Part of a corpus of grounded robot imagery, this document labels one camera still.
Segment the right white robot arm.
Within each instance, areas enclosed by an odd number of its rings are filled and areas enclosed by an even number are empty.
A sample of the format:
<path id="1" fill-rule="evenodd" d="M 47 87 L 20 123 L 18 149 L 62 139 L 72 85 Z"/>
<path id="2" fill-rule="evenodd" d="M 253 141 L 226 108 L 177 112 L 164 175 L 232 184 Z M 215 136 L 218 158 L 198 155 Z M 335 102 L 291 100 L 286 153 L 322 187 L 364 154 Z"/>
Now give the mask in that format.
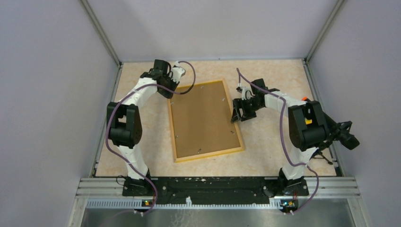
<path id="1" fill-rule="evenodd" d="M 233 99 L 232 123 L 255 118 L 261 108 L 277 110 L 281 120 L 287 117 L 292 148 L 283 149 L 287 163 L 279 171 L 273 194 L 290 195 L 303 190 L 305 169 L 319 144 L 329 135 L 320 103 L 295 99 L 276 88 L 268 89 L 263 79 L 252 81 L 250 88 L 239 83 L 236 90 L 241 97 Z"/>

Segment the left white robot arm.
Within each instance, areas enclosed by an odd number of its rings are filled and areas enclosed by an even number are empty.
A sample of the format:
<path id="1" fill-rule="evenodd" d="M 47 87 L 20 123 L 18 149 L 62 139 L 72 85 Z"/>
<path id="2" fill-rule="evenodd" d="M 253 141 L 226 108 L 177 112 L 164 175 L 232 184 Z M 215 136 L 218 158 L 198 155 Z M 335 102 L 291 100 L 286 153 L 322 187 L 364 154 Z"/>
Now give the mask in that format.
<path id="1" fill-rule="evenodd" d="M 128 169 L 123 185 L 124 196 L 154 194 L 139 145 L 143 133 L 139 110 L 155 93 L 172 98 L 185 73 L 179 61 L 171 65 L 164 60 L 155 60 L 153 67 L 141 74 L 124 98 L 107 105 L 106 146 L 110 148 L 109 142 L 112 142 L 118 148 L 114 154 L 125 162 Z"/>

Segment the yellow picture frame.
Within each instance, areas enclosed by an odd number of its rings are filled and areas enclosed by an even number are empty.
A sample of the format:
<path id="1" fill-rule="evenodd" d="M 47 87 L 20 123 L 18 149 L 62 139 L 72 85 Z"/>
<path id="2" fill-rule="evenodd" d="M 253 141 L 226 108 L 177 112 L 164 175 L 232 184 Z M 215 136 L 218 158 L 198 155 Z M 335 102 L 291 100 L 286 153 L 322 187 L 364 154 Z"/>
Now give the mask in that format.
<path id="1" fill-rule="evenodd" d="M 195 84 L 168 101 L 174 162 L 244 151 L 233 104 L 224 79 Z"/>

